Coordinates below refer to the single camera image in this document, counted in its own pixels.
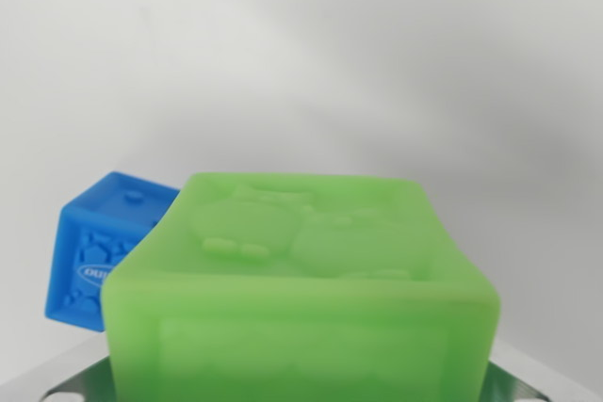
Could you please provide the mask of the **black-padded silver gripper right finger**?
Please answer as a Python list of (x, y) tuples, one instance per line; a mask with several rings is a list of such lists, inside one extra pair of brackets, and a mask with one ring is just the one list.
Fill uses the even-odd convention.
[(487, 401), (549, 401), (529, 383), (530, 359), (504, 342), (495, 342), (486, 372)]

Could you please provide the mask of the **black-padded silver gripper left finger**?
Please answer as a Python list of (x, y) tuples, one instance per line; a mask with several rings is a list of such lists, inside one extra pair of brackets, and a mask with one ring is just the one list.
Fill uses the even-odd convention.
[(114, 400), (106, 338), (92, 338), (70, 350), (61, 364), (68, 364), (66, 376), (51, 385), (42, 401)]

